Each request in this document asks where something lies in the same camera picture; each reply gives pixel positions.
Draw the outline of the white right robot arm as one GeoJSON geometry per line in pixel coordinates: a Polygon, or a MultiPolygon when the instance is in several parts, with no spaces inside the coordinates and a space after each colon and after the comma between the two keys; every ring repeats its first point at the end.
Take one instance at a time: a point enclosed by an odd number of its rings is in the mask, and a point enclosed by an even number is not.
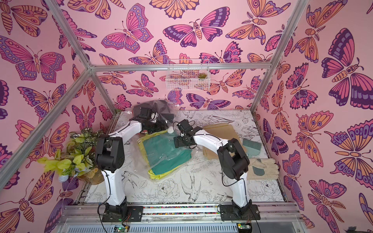
{"type": "Polygon", "coordinates": [[[231,187],[233,192],[232,207],[240,215],[249,211],[252,203],[246,190],[247,172],[250,165],[242,145],[236,139],[223,139],[208,133],[201,127],[192,127],[188,120],[176,123],[180,132],[174,138],[176,148],[202,146],[218,156],[222,177],[227,177],[227,182],[222,181],[223,186],[231,187]]]}

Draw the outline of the clear plastic vacuum bag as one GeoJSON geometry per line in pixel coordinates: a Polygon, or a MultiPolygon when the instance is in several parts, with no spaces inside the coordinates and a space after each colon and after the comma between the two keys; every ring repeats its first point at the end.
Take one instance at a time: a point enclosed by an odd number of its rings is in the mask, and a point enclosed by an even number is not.
{"type": "MultiPolygon", "coordinates": [[[[175,114],[176,105],[168,103],[175,114]]],[[[130,111],[122,111],[119,116],[120,120],[125,121],[133,117],[132,111],[133,108],[130,111]]],[[[168,134],[165,130],[151,135],[139,133],[134,137],[142,156],[142,159],[137,160],[139,164],[136,172],[141,176],[147,173],[152,182],[158,182],[170,176],[192,159],[192,149],[175,147],[173,140],[176,137],[175,132],[168,134]]]]}

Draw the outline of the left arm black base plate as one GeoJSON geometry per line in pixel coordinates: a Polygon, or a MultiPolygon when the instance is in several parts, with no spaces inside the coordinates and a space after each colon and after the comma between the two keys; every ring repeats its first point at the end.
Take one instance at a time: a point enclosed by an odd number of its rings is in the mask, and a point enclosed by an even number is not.
{"type": "Polygon", "coordinates": [[[141,222],[143,206],[111,206],[105,208],[102,222],[141,222]]]}

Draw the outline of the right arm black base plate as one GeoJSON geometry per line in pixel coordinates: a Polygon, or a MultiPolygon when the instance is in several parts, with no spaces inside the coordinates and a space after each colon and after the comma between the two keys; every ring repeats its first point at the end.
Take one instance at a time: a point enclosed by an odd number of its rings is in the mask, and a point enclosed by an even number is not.
{"type": "Polygon", "coordinates": [[[254,204],[247,204],[244,207],[236,205],[220,204],[217,207],[222,221],[250,221],[261,220],[258,206],[254,204]]]}

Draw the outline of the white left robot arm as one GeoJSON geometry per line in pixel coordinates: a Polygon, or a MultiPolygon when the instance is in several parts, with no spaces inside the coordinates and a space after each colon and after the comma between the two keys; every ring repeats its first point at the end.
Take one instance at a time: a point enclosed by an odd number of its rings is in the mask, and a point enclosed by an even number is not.
{"type": "Polygon", "coordinates": [[[135,135],[145,131],[148,134],[165,131],[172,125],[174,114],[161,113],[155,107],[141,107],[139,112],[118,130],[102,136],[97,141],[95,162],[104,176],[108,197],[104,201],[104,217],[123,220],[128,217],[128,202],[120,176],[125,162],[124,144],[135,135]]]}

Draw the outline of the beige trousers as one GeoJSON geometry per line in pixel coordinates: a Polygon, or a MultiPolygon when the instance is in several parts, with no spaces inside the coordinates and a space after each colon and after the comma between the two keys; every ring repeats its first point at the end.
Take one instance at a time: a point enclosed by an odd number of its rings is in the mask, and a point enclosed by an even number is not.
{"type": "MultiPolygon", "coordinates": [[[[240,137],[238,133],[235,131],[234,127],[231,124],[228,123],[219,123],[219,124],[213,124],[213,125],[207,125],[203,127],[203,130],[205,130],[208,134],[217,136],[219,138],[231,140],[233,138],[237,139],[239,143],[241,144],[244,152],[247,152],[247,149],[243,147],[242,142],[240,140],[240,137]]],[[[208,160],[215,160],[219,159],[216,152],[213,152],[212,150],[207,149],[206,147],[203,147],[203,153],[204,156],[208,160]]]]}

